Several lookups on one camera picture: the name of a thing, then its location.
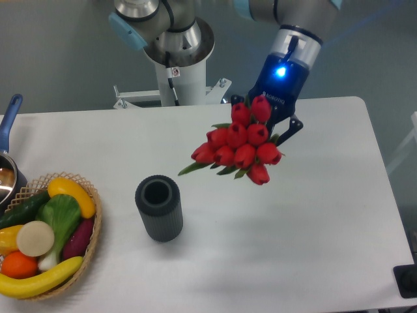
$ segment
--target blue light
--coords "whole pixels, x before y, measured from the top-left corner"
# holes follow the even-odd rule
[[[278,77],[284,77],[286,72],[287,72],[287,69],[285,67],[280,67],[279,69],[276,70],[276,75]]]

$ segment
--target orange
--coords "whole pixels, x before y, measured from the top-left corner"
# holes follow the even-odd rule
[[[1,273],[16,279],[29,278],[38,273],[38,262],[20,251],[12,252],[3,260]]]

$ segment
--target bok choy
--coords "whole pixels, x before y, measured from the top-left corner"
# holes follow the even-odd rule
[[[40,271],[47,271],[60,262],[61,251],[65,243],[76,230],[81,217],[77,200],[66,194],[58,194],[41,207],[36,219],[51,226],[55,241],[51,250],[41,257],[38,263]]]

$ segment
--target pot handle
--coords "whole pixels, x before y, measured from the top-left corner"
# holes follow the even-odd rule
[[[22,95],[14,95],[10,100],[10,103],[7,107],[7,111],[3,120],[0,124],[0,151],[8,152],[8,142],[9,142],[9,135],[10,129],[12,129],[12,125],[16,115],[19,112],[20,105],[22,104],[23,97]]]

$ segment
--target banana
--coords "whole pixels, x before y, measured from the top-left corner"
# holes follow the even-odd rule
[[[25,279],[14,279],[0,274],[0,293],[16,299],[40,295],[72,276],[82,263],[83,258],[75,256],[61,262],[49,271]]]

